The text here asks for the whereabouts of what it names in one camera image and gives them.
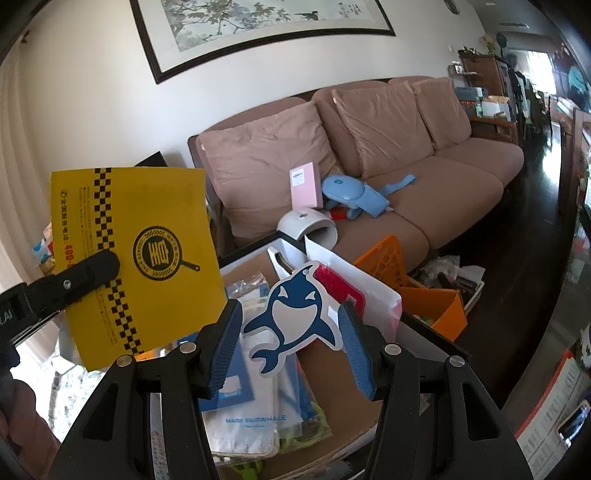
frying pan logo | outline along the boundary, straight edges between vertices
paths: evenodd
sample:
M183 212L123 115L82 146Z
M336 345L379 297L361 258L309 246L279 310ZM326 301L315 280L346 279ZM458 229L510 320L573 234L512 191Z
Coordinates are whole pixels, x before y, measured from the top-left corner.
M201 270L183 260L183 250L177 236L163 226L151 226L143 230L134 242L134 260L139 271L152 280L168 280L178 269Z

checkered pattern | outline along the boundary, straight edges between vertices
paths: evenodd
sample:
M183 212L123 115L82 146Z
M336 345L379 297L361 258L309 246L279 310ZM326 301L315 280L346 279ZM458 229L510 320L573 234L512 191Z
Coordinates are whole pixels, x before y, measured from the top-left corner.
M96 241L99 250L115 247L111 218L111 179L110 168L95 169L95 225ZM113 280L105 287L109 289L108 299L113 314L116 330L125 350L131 355L144 353L142 342L134 326L134 320L125 301L125 292L120 278Z

wooden cabinet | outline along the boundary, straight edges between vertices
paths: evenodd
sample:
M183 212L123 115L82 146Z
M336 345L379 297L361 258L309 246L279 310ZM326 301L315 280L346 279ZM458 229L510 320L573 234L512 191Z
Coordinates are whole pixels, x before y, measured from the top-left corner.
M517 103L509 66L506 61L496 55L474 55L460 53L460 58L467 72L476 72L478 76L466 77L471 87L482 87L488 90L489 95L509 97L511 99L511 112L513 120L517 117Z

green item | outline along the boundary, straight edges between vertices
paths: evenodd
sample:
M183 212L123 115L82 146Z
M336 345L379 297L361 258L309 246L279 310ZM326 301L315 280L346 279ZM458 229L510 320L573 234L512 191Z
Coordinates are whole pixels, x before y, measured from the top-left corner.
M324 410L316 403L312 402L312 407L318 416L310 422L310 426L313 427L313 432L310 432L308 436L304 435L303 438L285 438L280 439L279 454L293 452L302 448L308 448L316 443L330 437L331 431L328 422L326 421L326 415Z
M262 462L256 460L255 462L240 463L234 465L232 470L242 475L243 480L258 480L258 474L262 472Z

yellow paper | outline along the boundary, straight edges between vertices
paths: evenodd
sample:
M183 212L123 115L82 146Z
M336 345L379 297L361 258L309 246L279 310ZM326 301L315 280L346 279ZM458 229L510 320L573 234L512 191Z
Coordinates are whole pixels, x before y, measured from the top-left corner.
M57 271L108 248L119 277L67 308L88 370L215 322L226 296L205 207L205 173L187 168L54 172Z

